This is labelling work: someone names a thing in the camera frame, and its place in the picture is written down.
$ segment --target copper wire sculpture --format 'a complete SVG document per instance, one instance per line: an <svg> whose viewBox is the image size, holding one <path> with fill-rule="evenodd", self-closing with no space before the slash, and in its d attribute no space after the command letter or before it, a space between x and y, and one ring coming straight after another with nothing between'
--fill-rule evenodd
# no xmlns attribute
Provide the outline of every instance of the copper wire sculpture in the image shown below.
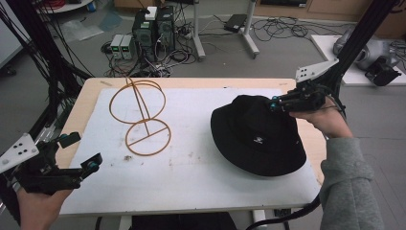
<svg viewBox="0 0 406 230"><path fill-rule="evenodd" d="M150 155L154 155L156 153L159 153L164 148L166 148L168 146L169 141L170 141L170 137L171 137L170 128L169 128L168 124L166 124L165 122L163 122L161 120L156 119L156 117L159 114L161 114L161 112L164 110L166 102L167 102L167 98L166 98L164 92L162 91L161 86L159 84L157 84L156 82L152 81L152 80L136 80L136 81L133 81L130 78L126 78L125 82L126 82L126 85L123 86L119 91L117 91L117 93L114 94L114 96L110 100L110 104L109 104L110 114L117 121L119 121L121 123L132 125L129 128L126 135L125 135L125 145L128 147L128 149L131 152L133 152L134 154L137 154L137 155L141 155L141 156L150 156ZM162 107L153 116L150 115L149 110L147 109L147 103L144 100L138 86L150 86L150 87L156 88L162 94L162 96L164 98ZM139 120L139 121L125 121L123 119L120 119L117 115L115 115L113 113L113 109L112 109L113 103L115 102L117 96L121 92L123 92L126 88L132 88L132 91L134 92L134 96L135 96L135 99L137 101L137 105L138 105L138 107L140 109L140 113L141 113L141 117L142 117L142 119ZM158 124L158 126L160 126L162 128L160 128L158 130L151 131L150 128L148 127L148 125L154 127L157 124ZM142 127L145 129L145 132L147 133L146 135L144 135L143 137L135 138L135 139L130 137L130 134L132 132L137 132L138 131L137 128L140 129ZM159 148L158 150L154 150L153 152L147 152L147 153L139 152L138 150L135 150L137 145L140 146L140 144L142 144L143 141L145 141L148 138L151 138L154 135L157 135L157 134L163 135L163 132L165 130L168 131L167 135L164 134L165 138L167 138L167 142L161 148Z"/></svg>

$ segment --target hat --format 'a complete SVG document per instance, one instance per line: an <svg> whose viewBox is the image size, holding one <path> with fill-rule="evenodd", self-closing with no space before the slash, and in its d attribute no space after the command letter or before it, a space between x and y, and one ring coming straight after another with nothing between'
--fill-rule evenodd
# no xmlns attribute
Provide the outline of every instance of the hat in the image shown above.
<svg viewBox="0 0 406 230"><path fill-rule="evenodd" d="M293 173L306 160L296 119L270 111L263 96L237 96L213 111L214 142L221 154L243 170L263 176Z"/></svg>

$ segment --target white table surface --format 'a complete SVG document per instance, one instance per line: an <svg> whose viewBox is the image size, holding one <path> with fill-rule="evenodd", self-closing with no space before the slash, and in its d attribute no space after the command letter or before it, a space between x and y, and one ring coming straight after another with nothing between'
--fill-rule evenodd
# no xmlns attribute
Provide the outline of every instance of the white table surface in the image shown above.
<svg viewBox="0 0 406 230"><path fill-rule="evenodd" d="M215 108L229 104L240 94L272 97L281 94L279 89L165 89L167 105L157 119L169 125L172 137L167 148L153 156L134 155L126 148L124 136L129 125L117 122L108 113L108 103L116 91L101 91L71 163L75 168L100 152L101 168L68 197L62 215L293 208L311 202L320 191L308 161L294 173L262 177L228 162L214 144L210 118ZM156 91L144 89L143 95L151 111L155 105L160 106ZM128 111L123 114L131 114L133 101L117 102L115 109L122 107Z"/></svg>

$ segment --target human hand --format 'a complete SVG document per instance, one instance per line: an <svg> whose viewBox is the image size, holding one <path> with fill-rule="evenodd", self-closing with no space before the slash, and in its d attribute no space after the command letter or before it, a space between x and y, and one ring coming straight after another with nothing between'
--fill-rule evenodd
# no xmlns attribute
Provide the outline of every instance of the human hand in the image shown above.
<svg viewBox="0 0 406 230"><path fill-rule="evenodd" d="M57 191L53 195L28 194L23 188L17 192L21 230L48 230L59 216L60 208L72 190Z"/></svg>
<svg viewBox="0 0 406 230"><path fill-rule="evenodd" d="M294 118L305 119L322 131L328 138L352 137L352 132L338 111L335 103L326 98L326 103L316 111L289 112Z"/></svg>

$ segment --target gray sleeve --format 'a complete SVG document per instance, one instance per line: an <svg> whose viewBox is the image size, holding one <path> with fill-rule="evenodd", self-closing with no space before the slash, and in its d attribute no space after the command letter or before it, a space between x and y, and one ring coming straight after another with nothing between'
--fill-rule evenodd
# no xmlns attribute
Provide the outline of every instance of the gray sleeve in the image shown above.
<svg viewBox="0 0 406 230"><path fill-rule="evenodd" d="M364 161L358 139L327 140L327 159L321 167L321 229L384 229L370 183L372 168Z"/></svg>

